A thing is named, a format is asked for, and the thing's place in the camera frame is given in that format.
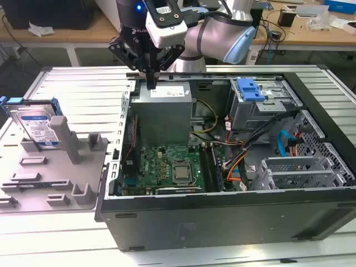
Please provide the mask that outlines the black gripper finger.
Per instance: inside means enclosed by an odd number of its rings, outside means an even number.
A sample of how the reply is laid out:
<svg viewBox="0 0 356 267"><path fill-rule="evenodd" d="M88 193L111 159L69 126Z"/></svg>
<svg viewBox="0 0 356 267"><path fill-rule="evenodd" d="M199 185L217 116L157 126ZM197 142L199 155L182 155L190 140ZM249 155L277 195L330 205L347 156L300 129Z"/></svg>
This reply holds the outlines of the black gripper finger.
<svg viewBox="0 0 356 267"><path fill-rule="evenodd" d="M165 48L156 48L154 55L154 88L161 71L167 71L185 50L182 44L176 44Z"/></svg>
<svg viewBox="0 0 356 267"><path fill-rule="evenodd" d="M131 45L123 36L117 36L108 47L129 69L139 71L141 76L146 79L147 89L153 90L154 72L152 71L150 54L146 53L144 48L143 39L138 36L131 39Z"/></svg>

